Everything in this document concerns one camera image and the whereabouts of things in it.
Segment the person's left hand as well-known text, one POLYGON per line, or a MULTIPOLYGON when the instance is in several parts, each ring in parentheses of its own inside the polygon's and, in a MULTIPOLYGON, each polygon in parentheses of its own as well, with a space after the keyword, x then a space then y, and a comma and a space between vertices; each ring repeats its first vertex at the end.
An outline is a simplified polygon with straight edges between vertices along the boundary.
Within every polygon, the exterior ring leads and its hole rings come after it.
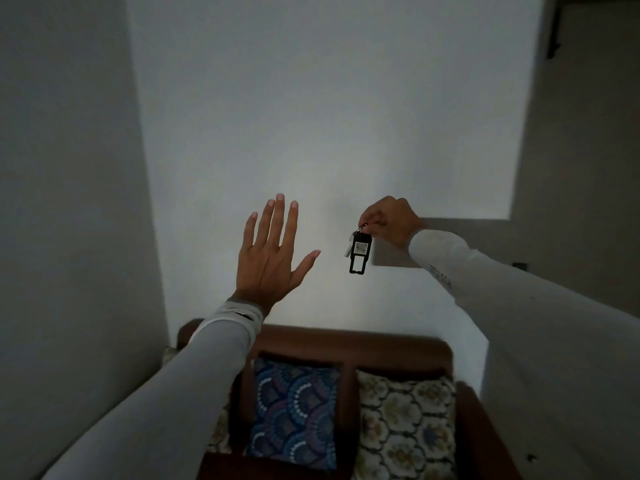
POLYGON ((236 290, 232 297, 259 307, 263 318, 286 295, 297 287, 291 287, 291 272, 295 239, 298 229, 299 204, 292 201, 285 205, 284 227, 280 246, 270 246, 270 227, 276 197, 268 200, 255 230, 252 249, 241 254, 239 250, 236 290))

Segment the person's right hand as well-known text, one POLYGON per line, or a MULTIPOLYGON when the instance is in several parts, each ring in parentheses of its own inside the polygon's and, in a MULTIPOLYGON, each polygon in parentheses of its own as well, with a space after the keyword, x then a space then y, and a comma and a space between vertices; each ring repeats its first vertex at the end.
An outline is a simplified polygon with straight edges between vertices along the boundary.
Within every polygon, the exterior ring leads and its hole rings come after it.
POLYGON ((386 196, 369 206, 361 215, 358 227, 363 233, 401 250, 407 250, 412 238, 426 229, 407 199, 393 196, 386 196))

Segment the black key fob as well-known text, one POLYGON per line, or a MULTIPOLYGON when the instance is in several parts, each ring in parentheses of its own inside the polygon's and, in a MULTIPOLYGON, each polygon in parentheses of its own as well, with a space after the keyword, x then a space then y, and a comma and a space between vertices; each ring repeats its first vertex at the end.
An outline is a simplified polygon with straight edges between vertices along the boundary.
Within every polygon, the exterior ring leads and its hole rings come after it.
POLYGON ((345 257, 349 257, 349 273, 363 275, 372 250, 372 236, 364 232, 368 223, 359 226, 349 238, 349 248, 345 257))

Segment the person's left forearm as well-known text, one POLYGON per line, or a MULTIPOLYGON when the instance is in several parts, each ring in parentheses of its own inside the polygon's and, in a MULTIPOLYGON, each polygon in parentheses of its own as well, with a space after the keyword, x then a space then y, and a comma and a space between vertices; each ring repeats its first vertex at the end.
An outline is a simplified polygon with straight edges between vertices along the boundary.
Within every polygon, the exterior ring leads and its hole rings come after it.
POLYGON ((195 480, 269 307, 229 298, 188 345, 65 452, 42 480, 195 480))

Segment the person's right forearm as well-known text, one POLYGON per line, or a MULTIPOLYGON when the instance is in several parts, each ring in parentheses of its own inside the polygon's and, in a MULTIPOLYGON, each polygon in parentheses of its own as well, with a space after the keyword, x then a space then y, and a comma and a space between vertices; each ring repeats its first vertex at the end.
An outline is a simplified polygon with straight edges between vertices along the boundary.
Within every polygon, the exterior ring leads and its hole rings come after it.
POLYGON ((412 259, 514 365, 550 436, 598 480, 640 480, 640 320, 420 230, 412 259))

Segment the brown wooden sofa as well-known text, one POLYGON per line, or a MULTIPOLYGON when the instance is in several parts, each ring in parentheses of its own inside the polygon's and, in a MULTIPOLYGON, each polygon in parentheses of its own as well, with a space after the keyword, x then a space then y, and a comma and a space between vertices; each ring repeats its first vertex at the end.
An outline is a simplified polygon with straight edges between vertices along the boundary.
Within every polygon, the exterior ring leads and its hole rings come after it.
MULTIPOLYGON (((231 454, 206 453, 197 480, 350 480, 359 439, 356 370, 393 380, 452 376, 452 350, 444 341, 362 331, 265 324, 233 384, 229 430, 231 454), (341 379, 335 414, 338 468, 324 472, 277 460, 243 455, 255 420, 252 360, 337 367, 341 379)), ((475 391, 456 382, 458 480, 523 480, 475 391)))

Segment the blue patterned cushion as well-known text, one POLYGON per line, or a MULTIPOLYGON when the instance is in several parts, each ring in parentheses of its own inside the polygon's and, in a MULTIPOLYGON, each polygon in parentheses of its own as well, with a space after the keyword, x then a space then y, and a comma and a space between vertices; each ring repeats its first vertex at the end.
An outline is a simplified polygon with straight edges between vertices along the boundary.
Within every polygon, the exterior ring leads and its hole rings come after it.
POLYGON ((256 358, 253 378, 255 421, 244 454, 335 471, 335 409, 341 371, 256 358))

